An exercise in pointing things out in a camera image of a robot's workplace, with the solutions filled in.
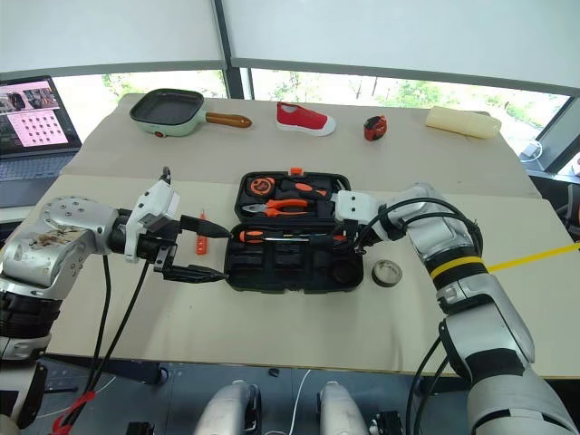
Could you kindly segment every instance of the open toolbox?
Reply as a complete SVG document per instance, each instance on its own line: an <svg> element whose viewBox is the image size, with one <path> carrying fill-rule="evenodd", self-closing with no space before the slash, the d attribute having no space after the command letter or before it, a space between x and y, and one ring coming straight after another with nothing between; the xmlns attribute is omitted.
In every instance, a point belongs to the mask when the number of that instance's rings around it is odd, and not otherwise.
<svg viewBox="0 0 580 435"><path fill-rule="evenodd" d="M241 223L227 244L227 282L263 293L353 290L363 280L363 260L334 233L332 201L350 188L342 175L301 169L246 174L235 205Z"/></svg>

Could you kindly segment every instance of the frying pan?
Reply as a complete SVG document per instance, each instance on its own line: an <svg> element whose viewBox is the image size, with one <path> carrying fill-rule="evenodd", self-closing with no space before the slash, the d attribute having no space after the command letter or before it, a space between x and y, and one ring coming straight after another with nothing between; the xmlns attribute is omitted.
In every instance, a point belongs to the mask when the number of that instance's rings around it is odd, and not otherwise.
<svg viewBox="0 0 580 435"><path fill-rule="evenodd" d="M203 102L203 95L199 92L156 89L137 101L129 115L140 129L159 138L186 136L203 121L241 129L252 125L245 116L204 111Z"/></svg>

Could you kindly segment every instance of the foam roll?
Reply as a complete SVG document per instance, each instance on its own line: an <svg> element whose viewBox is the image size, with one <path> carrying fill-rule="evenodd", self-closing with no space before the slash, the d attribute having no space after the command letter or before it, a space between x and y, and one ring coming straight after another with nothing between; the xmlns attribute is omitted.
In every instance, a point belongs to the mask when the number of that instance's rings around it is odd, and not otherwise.
<svg viewBox="0 0 580 435"><path fill-rule="evenodd" d="M489 115L473 111L455 111L440 106L431 108L425 124L436 129L454 131L481 139L493 138L501 129L501 121Z"/></svg>

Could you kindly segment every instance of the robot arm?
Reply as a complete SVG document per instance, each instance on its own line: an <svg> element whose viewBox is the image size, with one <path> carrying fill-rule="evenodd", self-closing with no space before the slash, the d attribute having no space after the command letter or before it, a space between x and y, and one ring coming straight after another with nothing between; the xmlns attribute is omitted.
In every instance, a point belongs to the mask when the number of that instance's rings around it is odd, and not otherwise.
<svg viewBox="0 0 580 435"><path fill-rule="evenodd" d="M335 216L365 225L380 216L369 237L360 240L362 245L409 236L447 315L439 333L449 362L472 385L471 433L577 435L563 403L531 368L535 357L531 334L499 281L485 268L479 231L469 228L442 200L425 183L388 204L363 193L340 191ZM402 201L410 203L397 207Z"/></svg>
<svg viewBox="0 0 580 435"><path fill-rule="evenodd" d="M179 196L169 182L166 169L132 212L87 198L55 198L41 209L35 224L5 246L0 263L0 414L19 428L32 423L40 407L46 370L36 360L50 342L61 303L87 256L114 252L130 262L143 258L174 281L203 283L226 277L208 267L173 265L183 230L207 237L230 233L194 217L174 220ZM7 424L6 418L1 422Z"/></svg>

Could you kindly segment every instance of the red sneaker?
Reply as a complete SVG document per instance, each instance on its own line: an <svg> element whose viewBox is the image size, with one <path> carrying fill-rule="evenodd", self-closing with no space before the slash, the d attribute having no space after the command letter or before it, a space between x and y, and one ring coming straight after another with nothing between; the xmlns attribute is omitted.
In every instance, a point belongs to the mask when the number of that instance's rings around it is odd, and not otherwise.
<svg viewBox="0 0 580 435"><path fill-rule="evenodd" d="M330 116L280 101L277 104L275 124L280 130L303 131L314 136L326 136L336 128L336 121Z"/></svg>

